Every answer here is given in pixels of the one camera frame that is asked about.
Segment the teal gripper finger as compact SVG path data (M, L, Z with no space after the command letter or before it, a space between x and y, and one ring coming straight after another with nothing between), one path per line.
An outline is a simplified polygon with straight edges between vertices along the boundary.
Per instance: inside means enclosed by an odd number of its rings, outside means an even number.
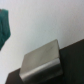
M4 46L5 42L11 36L8 11L2 9L0 11L0 50Z

